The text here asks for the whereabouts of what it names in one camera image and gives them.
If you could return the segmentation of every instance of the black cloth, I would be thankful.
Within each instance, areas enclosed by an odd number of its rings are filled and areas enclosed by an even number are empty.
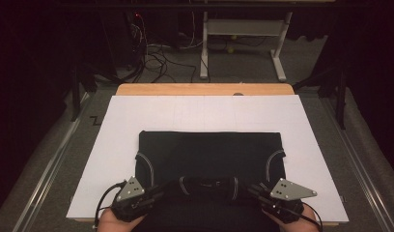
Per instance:
[[[136,178],[143,188],[181,177],[230,178],[270,189],[285,178],[281,136],[277,132],[142,131]],[[258,201],[185,195],[164,198],[135,231],[279,231]]]

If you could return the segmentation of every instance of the table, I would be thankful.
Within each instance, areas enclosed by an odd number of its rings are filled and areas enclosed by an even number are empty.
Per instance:
[[[304,201],[325,222],[349,221],[300,99],[282,83],[121,85],[67,218],[92,221],[104,191],[134,175],[140,131],[278,131],[287,154],[287,179],[319,194]],[[115,193],[109,193],[103,206]]]
[[[232,2],[334,2],[335,0],[234,0]],[[229,0],[211,0],[210,2],[230,2]],[[275,67],[278,80],[285,82],[287,77],[282,68],[279,55],[282,45],[290,26],[293,13],[287,12],[282,20],[242,20],[242,19],[209,19],[208,13],[204,12],[203,22],[203,49],[201,52],[200,77],[209,76],[209,51],[207,43],[209,35],[244,35],[244,36],[272,36],[278,37],[278,44],[269,53]]]

